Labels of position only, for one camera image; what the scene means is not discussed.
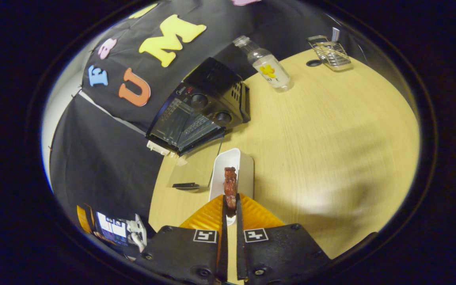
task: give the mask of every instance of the bottle cap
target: bottle cap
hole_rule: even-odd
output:
[[[248,43],[249,41],[249,38],[246,37],[246,36],[239,36],[238,38],[236,38],[234,41],[233,41],[233,44],[236,46],[236,47],[240,47],[240,46],[244,46]]]

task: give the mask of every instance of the table surface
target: table surface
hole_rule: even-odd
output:
[[[295,80],[285,93],[259,74],[246,80],[251,121],[234,128],[220,152],[250,155],[253,198],[284,223],[301,223],[335,258],[394,215],[414,177],[420,139],[408,103],[377,72],[353,58],[344,72],[306,66],[311,59],[317,56],[307,50],[281,61]],[[149,217],[156,230],[180,225],[208,202],[208,189],[167,187],[178,163],[167,156],[161,164]],[[228,281],[242,284],[235,248],[236,223],[228,227]]]

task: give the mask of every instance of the oven knob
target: oven knob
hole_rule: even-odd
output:
[[[216,115],[216,124],[221,127],[226,127],[232,121],[232,116],[226,112],[220,112]]]
[[[208,99],[203,94],[195,94],[191,98],[191,107],[195,110],[201,110],[207,106]]]

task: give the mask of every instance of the white wall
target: white wall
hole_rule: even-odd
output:
[[[72,95],[75,95],[80,90],[82,74],[91,54],[90,51],[94,49],[96,43],[102,36],[103,34],[100,34],[94,40],[91,40],[91,43],[86,45],[65,67],[61,75],[58,77],[56,84],[52,88],[52,91],[49,94],[49,99],[45,105],[42,122],[42,157],[49,184],[51,184],[49,146],[52,146],[52,139],[54,138],[57,123],[65,111],[65,108],[73,99]]]

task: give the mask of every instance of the plastic bottle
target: plastic bottle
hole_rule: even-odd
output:
[[[285,92],[293,87],[293,80],[270,51],[262,49],[246,36],[239,36],[233,43],[247,55],[249,63],[277,92]]]

